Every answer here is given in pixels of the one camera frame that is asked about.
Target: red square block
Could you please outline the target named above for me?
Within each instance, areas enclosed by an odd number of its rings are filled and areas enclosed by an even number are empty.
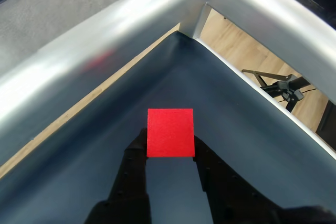
[[[193,109],[148,109],[147,157],[194,157]]]

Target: black cable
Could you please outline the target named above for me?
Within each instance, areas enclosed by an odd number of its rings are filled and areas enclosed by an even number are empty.
[[[306,92],[309,92],[309,91],[312,91],[312,90],[315,90],[315,89],[309,89],[309,90],[306,90],[306,91],[304,91],[304,92],[302,92],[302,94],[303,93],[306,93]]]

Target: tripod leg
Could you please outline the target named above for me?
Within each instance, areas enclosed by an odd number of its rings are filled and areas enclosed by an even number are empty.
[[[273,73],[265,73],[265,72],[259,72],[259,71],[254,71],[254,70],[248,70],[248,69],[243,69],[242,72],[244,73],[252,73],[255,76],[264,76],[264,77],[268,77],[268,78],[272,78],[275,80],[279,80],[279,81],[287,81],[288,77],[287,76],[281,76],[279,74],[273,74]]]
[[[286,106],[286,110],[288,110],[289,112],[292,112],[296,104],[297,104],[297,101],[288,102]]]
[[[268,85],[265,87],[261,87],[266,93],[268,93],[271,97],[279,97],[282,95],[283,91],[279,89],[278,85]]]
[[[260,83],[260,85],[262,87],[266,87],[267,86],[266,82],[263,80],[263,78],[261,76],[259,76],[257,74],[255,74],[254,76],[257,78],[257,81]]]

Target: black tripod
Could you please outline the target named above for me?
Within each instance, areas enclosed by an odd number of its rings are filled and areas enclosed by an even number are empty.
[[[296,103],[302,100],[304,97],[300,89],[310,85],[310,83],[304,77],[296,77],[293,74],[288,76],[281,76],[278,74],[264,73],[247,69],[243,69],[242,72],[254,74],[260,83],[261,88],[271,97],[274,98],[282,96],[283,99],[288,102],[286,110],[289,112],[292,112]],[[272,85],[267,85],[262,76],[278,81],[274,82]]]

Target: gray carpet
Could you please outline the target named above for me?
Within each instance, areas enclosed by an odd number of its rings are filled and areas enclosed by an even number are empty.
[[[115,1],[117,0],[3,2],[0,4],[0,76],[45,44]]]

